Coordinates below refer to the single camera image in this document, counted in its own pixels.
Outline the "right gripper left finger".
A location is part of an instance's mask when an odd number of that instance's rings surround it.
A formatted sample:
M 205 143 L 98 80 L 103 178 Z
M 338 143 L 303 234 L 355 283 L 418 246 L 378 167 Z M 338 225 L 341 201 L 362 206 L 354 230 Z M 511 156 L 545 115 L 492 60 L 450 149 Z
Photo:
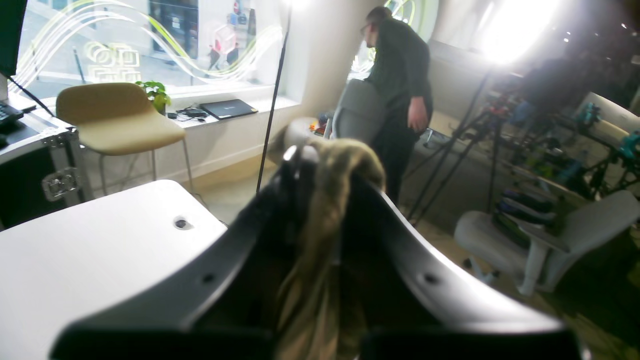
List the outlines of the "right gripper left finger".
M 291 146 L 222 235 L 150 289 L 67 326 L 53 360 L 274 360 L 275 299 L 293 266 L 318 153 Z

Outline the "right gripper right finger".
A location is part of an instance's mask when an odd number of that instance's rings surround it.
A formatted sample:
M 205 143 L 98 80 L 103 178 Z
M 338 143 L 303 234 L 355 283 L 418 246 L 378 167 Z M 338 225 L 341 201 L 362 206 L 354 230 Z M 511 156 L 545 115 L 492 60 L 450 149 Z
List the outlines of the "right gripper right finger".
M 361 360 L 585 359 L 562 321 L 482 283 L 370 182 L 350 180 L 350 287 L 366 321 Z

